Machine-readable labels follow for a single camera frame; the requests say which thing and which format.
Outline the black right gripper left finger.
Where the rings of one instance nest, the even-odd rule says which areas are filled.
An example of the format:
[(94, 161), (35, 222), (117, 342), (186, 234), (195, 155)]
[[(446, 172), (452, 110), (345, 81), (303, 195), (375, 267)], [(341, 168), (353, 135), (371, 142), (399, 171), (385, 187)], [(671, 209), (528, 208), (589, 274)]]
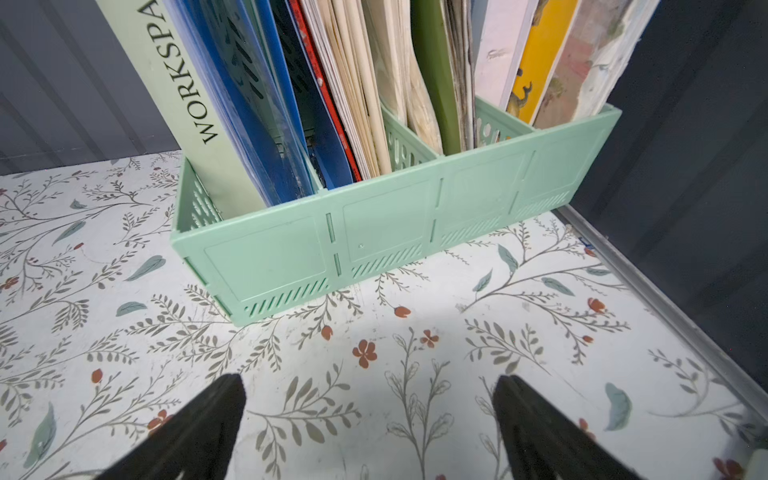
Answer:
[(100, 479), (223, 479), (243, 417), (242, 377), (225, 374)]

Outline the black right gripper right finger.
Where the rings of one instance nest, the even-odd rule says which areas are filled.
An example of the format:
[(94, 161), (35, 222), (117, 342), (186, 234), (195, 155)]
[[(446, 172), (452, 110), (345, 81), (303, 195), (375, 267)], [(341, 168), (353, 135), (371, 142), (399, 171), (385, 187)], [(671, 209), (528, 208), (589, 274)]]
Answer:
[(499, 377), (492, 406), (516, 480), (638, 477), (517, 375)]

